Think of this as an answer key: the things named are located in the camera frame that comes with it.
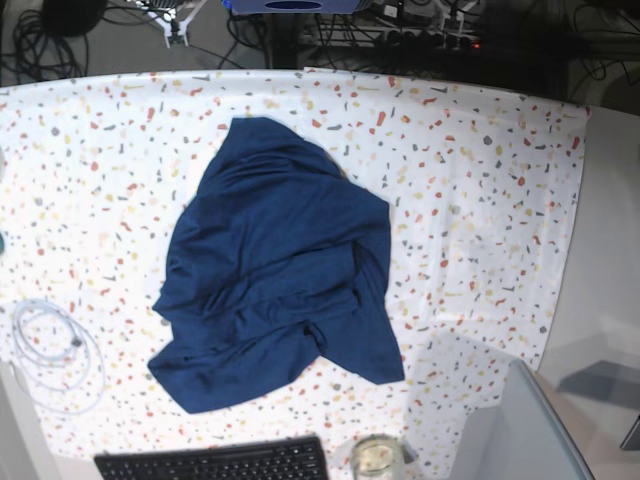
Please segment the terrazzo patterned table cloth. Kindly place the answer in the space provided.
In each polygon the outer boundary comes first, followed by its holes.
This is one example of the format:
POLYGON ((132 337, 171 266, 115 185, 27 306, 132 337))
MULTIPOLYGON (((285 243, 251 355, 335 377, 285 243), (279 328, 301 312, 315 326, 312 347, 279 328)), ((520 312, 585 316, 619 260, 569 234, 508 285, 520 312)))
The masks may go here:
POLYGON ((352 444, 405 439, 444 479, 508 365, 537 368, 577 213, 591 112, 484 86, 364 73, 111 75, 1 92, 1 357, 50 451, 201 449, 318 435, 335 479, 352 444), (391 210, 387 311, 406 378, 319 359, 293 384, 190 415, 148 360, 174 225, 236 117, 321 146, 391 210))

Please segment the blue box with oval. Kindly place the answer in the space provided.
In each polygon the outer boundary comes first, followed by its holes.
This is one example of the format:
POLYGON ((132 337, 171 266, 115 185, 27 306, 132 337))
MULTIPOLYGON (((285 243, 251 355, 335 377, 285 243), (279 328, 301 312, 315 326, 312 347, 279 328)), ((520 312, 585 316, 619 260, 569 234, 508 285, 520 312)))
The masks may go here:
POLYGON ((230 0, 223 5, 241 15, 266 14, 351 14, 366 10, 371 0, 230 0))

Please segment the black power strip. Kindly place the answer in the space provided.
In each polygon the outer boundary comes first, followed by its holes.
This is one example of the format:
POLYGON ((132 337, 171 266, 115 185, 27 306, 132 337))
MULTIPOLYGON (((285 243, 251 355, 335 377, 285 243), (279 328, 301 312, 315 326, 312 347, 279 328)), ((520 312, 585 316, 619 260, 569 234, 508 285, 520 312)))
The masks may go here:
POLYGON ((299 36, 299 43, 305 46, 353 48, 421 46, 432 50, 461 51, 481 48, 480 40, 467 32, 324 23, 306 27, 299 36))

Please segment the black computer keyboard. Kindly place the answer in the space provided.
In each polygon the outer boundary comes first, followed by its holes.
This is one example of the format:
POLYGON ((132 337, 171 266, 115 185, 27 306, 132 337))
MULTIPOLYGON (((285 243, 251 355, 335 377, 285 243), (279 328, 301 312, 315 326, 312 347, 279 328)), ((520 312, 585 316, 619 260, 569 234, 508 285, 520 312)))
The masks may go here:
POLYGON ((319 479, 329 478, 316 436, 199 450, 97 455, 104 479, 319 479))

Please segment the dark blue t-shirt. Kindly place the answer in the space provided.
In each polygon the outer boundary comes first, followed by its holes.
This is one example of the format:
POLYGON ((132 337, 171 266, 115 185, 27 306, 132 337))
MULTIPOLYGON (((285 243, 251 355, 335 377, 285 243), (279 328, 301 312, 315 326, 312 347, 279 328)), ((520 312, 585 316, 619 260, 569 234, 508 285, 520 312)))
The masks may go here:
POLYGON ((386 201, 281 123, 236 118, 172 234, 154 304, 172 339, 149 370, 190 414, 268 394, 318 358, 399 382, 390 260, 386 201))

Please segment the clear glass jar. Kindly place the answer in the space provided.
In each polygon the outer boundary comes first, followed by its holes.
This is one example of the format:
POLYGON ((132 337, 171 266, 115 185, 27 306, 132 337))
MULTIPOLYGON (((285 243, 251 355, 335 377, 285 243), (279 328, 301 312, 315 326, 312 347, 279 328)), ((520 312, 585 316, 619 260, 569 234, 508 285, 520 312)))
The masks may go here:
POLYGON ((355 480, 404 478, 401 443, 388 435, 373 435, 358 441, 351 450, 350 465, 355 480))

